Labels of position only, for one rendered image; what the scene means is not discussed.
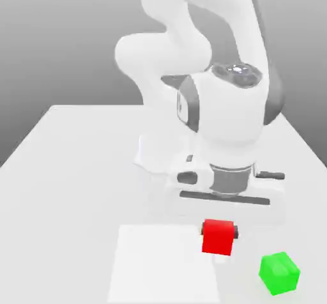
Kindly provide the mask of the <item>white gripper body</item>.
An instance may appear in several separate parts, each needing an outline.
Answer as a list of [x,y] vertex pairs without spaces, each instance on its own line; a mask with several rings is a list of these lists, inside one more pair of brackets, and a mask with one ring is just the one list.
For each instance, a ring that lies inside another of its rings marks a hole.
[[165,185],[165,199],[167,212],[189,220],[213,218],[238,224],[281,224],[285,220],[285,187],[280,181],[259,179],[231,198]]

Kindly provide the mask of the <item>small red cube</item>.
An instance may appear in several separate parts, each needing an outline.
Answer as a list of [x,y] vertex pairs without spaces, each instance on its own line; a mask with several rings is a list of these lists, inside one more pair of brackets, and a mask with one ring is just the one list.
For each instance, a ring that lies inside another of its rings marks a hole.
[[234,241],[234,223],[205,219],[202,252],[230,256]]

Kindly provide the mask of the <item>small green cube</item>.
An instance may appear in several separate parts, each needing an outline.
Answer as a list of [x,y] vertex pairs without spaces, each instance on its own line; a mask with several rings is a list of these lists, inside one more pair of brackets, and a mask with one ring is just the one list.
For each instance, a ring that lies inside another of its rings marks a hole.
[[259,277],[272,296],[297,288],[300,269],[286,252],[264,255],[261,258]]

